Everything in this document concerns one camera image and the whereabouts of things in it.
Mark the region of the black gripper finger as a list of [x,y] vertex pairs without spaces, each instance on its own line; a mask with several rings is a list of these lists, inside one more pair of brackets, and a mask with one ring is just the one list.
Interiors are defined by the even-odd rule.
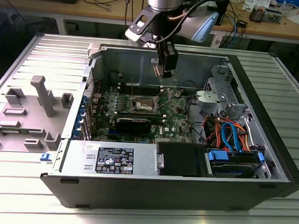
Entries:
[[178,61],[178,51],[173,49],[165,51],[163,60],[163,78],[172,77],[172,71],[175,70]]

